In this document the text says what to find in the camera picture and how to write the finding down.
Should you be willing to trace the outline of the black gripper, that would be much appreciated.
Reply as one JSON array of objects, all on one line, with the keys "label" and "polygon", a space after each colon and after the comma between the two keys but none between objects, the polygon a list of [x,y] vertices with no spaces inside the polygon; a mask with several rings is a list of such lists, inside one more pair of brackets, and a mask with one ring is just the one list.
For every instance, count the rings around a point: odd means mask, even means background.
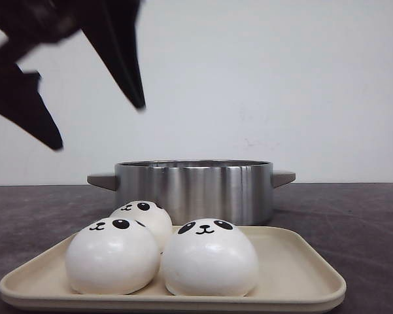
[{"label": "black gripper", "polygon": [[0,115],[52,150],[60,131],[39,93],[41,75],[23,72],[19,59],[40,44],[55,44],[80,27],[112,78],[138,110],[146,107],[135,23],[140,1],[0,1]]}]

